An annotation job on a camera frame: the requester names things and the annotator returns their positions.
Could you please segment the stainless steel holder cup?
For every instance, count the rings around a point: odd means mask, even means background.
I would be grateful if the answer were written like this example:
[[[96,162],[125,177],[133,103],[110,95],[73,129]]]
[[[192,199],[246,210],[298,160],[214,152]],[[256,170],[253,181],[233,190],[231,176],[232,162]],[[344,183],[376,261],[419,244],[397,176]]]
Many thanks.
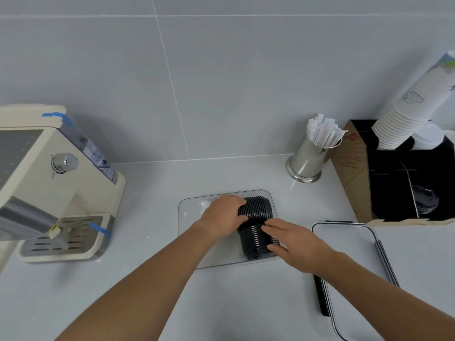
[[[341,143],[340,139],[334,146],[323,147],[313,143],[305,134],[299,149],[285,163],[287,173],[297,182],[316,182],[321,177],[322,168],[328,160],[329,152]]]

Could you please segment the black lids in organizer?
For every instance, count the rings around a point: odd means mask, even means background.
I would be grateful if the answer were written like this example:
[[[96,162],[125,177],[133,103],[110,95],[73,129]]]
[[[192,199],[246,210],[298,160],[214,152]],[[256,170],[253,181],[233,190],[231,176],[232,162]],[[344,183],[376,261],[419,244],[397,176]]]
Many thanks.
[[[418,185],[412,185],[411,188],[414,204],[419,215],[427,215],[437,209],[440,199],[433,190]]]

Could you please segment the stack of white paper cups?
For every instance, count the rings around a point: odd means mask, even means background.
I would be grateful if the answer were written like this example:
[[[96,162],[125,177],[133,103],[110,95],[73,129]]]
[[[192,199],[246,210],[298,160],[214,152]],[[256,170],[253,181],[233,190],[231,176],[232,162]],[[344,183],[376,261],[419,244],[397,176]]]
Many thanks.
[[[395,150],[455,93],[455,50],[446,52],[372,126],[379,150]]]

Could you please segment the person's left hand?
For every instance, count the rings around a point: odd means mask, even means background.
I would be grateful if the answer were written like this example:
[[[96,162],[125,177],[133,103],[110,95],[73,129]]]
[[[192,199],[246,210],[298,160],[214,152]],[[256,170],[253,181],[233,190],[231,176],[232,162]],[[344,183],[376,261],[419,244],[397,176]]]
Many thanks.
[[[234,219],[240,215],[239,209],[246,204],[247,201],[240,196],[223,194],[211,202],[195,225],[219,240],[240,227],[234,225]]]

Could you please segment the person's right hand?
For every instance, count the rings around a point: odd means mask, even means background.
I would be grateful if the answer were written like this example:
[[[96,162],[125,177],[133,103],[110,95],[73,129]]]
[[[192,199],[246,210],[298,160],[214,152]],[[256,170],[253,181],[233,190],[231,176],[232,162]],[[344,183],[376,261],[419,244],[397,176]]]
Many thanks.
[[[268,219],[262,230],[278,240],[284,253],[275,253],[288,265],[303,273],[325,277],[345,257],[318,238],[311,230],[286,222]]]

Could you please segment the person's left forearm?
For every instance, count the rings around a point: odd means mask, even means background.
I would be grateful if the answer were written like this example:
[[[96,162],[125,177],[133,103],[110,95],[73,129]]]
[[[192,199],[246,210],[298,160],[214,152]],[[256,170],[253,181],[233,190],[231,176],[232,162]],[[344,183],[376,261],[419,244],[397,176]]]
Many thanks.
[[[157,341],[201,259],[221,238],[198,221],[111,287],[55,341]]]

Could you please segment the black cardboard organizer box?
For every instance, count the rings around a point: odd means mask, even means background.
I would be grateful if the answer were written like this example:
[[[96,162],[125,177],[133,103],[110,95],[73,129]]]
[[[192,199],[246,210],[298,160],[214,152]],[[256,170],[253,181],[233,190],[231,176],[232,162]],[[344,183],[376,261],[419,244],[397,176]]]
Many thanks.
[[[455,223],[455,144],[446,136],[432,150],[378,149],[375,120],[350,120],[330,159],[360,223],[446,225]],[[436,208],[418,212],[412,187],[433,191]]]

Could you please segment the clear container lid with latches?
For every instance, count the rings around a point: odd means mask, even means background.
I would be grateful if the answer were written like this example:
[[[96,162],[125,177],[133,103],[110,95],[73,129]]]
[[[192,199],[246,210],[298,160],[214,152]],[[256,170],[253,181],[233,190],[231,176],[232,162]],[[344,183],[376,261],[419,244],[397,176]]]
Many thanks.
[[[347,221],[315,223],[311,231],[330,247],[385,281],[400,287],[384,247],[374,230],[365,224]],[[321,314],[328,317],[342,341],[384,341],[367,320],[336,290],[314,275]]]

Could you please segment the bundle of white wrapped straws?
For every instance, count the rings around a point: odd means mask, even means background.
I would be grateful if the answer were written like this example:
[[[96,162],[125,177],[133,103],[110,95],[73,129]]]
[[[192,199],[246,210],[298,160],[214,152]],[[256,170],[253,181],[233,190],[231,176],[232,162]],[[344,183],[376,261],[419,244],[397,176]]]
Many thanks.
[[[316,146],[334,148],[341,143],[348,130],[341,129],[335,119],[317,114],[309,119],[306,126],[306,137]]]

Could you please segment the blue tape strip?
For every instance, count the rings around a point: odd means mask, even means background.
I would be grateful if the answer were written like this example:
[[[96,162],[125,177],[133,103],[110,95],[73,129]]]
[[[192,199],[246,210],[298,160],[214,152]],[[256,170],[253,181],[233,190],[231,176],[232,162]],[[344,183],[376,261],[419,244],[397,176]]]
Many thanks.
[[[41,117],[51,118],[51,117],[58,117],[61,119],[62,124],[65,124],[67,127],[72,127],[72,121],[70,117],[65,113],[60,112],[51,112],[51,113],[43,113]]]
[[[97,232],[105,235],[105,237],[107,238],[110,238],[111,237],[111,232],[105,228],[102,228],[101,226],[93,223],[93,222],[88,222],[88,226],[91,228],[91,229],[94,229],[96,230]]]

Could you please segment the person's right forearm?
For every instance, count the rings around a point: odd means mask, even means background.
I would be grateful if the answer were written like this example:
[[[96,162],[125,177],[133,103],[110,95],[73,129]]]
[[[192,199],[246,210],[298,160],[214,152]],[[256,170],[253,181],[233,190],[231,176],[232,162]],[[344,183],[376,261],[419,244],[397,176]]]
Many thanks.
[[[336,289],[385,341],[455,341],[455,318],[329,250],[319,276]]]

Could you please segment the stack of black plastic lids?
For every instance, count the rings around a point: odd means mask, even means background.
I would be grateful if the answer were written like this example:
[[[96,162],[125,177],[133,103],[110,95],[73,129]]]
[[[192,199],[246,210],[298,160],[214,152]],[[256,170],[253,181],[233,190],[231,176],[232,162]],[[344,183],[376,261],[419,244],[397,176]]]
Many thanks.
[[[263,196],[244,197],[243,199],[246,204],[238,209],[237,215],[246,216],[248,219],[237,228],[237,232],[244,256],[247,261],[275,257],[275,253],[268,249],[268,245],[280,245],[280,242],[262,230],[265,221],[273,217],[269,199]]]

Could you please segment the clear plastic tray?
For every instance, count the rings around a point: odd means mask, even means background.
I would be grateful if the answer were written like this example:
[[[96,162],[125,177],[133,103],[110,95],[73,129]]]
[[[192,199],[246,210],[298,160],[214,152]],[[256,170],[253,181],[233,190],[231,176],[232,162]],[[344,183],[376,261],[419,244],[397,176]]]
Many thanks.
[[[264,189],[246,190],[233,192],[233,194],[243,198],[252,196],[262,196],[270,201],[272,217],[277,217],[277,211],[271,194]],[[185,199],[178,206],[178,235],[184,233],[194,222],[199,220],[203,212],[210,206],[213,200],[220,197],[220,194],[200,196]],[[243,254],[241,239],[238,231],[234,231],[229,236],[219,240],[203,257],[197,269],[226,267],[236,265],[246,265],[275,260],[273,253],[259,257],[258,259],[248,260]]]

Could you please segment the cream espresso machine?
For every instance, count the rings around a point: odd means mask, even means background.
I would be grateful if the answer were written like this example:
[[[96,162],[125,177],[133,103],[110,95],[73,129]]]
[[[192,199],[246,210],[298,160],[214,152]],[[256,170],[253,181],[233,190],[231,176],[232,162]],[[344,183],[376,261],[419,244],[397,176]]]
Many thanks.
[[[127,184],[64,106],[0,106],[0,241],[18,243],[25,263],[101,257]]]

